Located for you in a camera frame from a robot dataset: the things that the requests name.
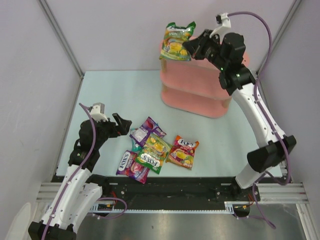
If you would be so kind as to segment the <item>green spring tea candy bag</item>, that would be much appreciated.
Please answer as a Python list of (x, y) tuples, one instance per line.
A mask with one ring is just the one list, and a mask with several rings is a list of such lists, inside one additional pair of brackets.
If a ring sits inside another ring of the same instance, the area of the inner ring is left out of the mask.
[(187, 26), (178, 26), (175, 22), (170, 22), (165, 28), (159, 58), (181, 62), (191, 61), (191, 55), (183, 47), (183, 43), (190, 40), (195, 28), (194, 21)]

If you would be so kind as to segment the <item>green Fox's candy bag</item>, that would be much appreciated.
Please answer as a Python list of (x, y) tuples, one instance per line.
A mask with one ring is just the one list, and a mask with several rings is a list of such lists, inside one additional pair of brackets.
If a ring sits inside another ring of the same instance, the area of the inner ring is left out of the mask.
[(151, 133), (135, 161), (159, 175), (171, 148), (171, 144)]

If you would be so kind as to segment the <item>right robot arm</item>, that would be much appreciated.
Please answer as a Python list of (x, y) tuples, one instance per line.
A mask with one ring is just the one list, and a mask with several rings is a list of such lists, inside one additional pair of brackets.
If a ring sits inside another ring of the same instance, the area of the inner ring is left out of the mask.
[(285, 134), (266, 108), (252, 72), (243, 63), (246, 46), (242, 35), (230, 32), (220, 39), (206, 29), (182, 45), (192, 59), (208, 60), (220, 71), (221, 88), (240, 106), (256, 138), (258, 148), (247, 154), (247, 165), (231, 183), (232, 193), (238, 195), (287, 160), (297, 141)]

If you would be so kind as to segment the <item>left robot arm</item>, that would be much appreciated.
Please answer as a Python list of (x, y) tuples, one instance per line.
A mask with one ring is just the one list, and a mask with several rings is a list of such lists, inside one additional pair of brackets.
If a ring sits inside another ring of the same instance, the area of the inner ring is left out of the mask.
[(110, 138), (125, 136), (131, 120), (113, 113), (111, 121), (103, 113), (90, 113), (80, 124), (79, 138), (70, 154), (67, 172), (50, 207), (38, 222), (31, 222), (28, 234), (33, 240), (75, 240), (90, 208), (107, 195), (107, 178), (93, 173), (100, 148)]

